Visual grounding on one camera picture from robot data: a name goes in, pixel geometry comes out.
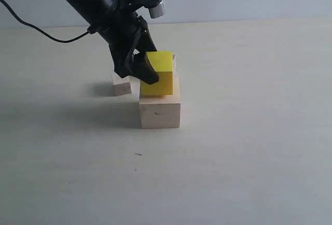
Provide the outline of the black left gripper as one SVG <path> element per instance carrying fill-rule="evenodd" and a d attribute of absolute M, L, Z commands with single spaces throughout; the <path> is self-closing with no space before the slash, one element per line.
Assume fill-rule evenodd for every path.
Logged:
<path fill-rule="evenodd" d="M 156 52 L 146 20 L 136 12 L 124 10 L 124 0 L 114 0 L 97 20 L 90 24 L 90 33 L 99 33 L 107 42 L 114 71 L 121 78 L 133 76 L 146 84 L 155 84 L 159 76 L 147 53 Z"/>

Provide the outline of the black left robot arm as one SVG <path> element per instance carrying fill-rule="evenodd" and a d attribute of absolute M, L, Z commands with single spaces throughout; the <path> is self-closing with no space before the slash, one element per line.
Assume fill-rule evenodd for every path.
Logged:
<path fill-rule="evenodd" d="M 144 7 L 151 18 L 158 18 L 164 15 L 162 0 L 66 1 L 89 23 L 86 33 L 98 33 L 108 43 L 119 77 L 132 76 L 149 85 L 159 81 L 147 57 L 157 48 L 146 20 L 136 11 Z"/>

